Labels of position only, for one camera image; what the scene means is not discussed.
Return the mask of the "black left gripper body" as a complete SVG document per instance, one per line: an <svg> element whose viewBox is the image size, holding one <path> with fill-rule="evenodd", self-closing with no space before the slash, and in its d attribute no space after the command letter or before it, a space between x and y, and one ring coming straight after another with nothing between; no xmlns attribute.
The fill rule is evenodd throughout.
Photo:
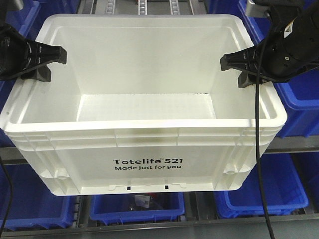
<svg viewBox="0 0 319 239"><path fill-rule="evenodd" d="M11 80L31 71L31 40L7 23L0 25L0 79Z"/></svg>

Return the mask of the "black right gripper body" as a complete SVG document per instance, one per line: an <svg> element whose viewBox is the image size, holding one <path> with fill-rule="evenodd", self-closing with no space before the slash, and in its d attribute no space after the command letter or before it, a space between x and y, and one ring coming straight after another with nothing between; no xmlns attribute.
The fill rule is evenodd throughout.
<svg viewBox="0 0 319 239"><path fill-rule="evenodd" d="M274 82L291 78L319 67L318 37L286 37L266 45L262 76Z"/></svg>

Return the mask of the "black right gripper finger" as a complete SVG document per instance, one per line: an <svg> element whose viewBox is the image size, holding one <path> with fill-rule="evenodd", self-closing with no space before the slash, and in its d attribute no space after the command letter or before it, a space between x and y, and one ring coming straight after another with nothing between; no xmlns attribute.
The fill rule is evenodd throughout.
<svg viewBox="0 0 319 239"><path fill-rule="evenodd" d="M238 87L245 88L250 85L257 84L257 72L245 72L242 71L237 79ZM264 78L261 74L259 75L259 84L262 85L266 82L270 82L269 79Z"/></svg>
<svg viewBox="0 0 319 239"><path fill-rule="evenodd" d="M257 72L260 59L260 46L253 46L234 53L227 53L220 59L221 71L236 69L242 72Z"/></svg>

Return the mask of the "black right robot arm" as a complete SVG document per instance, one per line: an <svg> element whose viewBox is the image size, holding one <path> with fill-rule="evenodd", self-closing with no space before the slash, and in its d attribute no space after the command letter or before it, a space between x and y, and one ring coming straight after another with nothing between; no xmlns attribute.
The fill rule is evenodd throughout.
<svg viewBox="0 0 319 239"><path fill-rule="evenodd" d="M239 70L238 87L286 83L319 66L319 2L304 9L303 0L249 0L245 14L266 17L270 29L257 45L224 54L221 70Z"/></svg>

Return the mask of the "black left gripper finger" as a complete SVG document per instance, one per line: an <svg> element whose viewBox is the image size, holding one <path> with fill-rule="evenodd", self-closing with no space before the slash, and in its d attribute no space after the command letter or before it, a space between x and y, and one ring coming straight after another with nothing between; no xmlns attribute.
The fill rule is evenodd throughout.
<svg viewBox="0 0 319 239"><path fill-rule="evenodd" d="M62 46L51 46L36 41L27 41L27 46L27 60L30 65L67 63L67 51Z"/></svg>
<svg viewBox="0 0 319 239"><path fill-rule="evenodd" d="M45 64L36 68L35 70L23 73L20 78L23 80L32 79L41 82L51 82L51 70L47 64Z"/></svg>

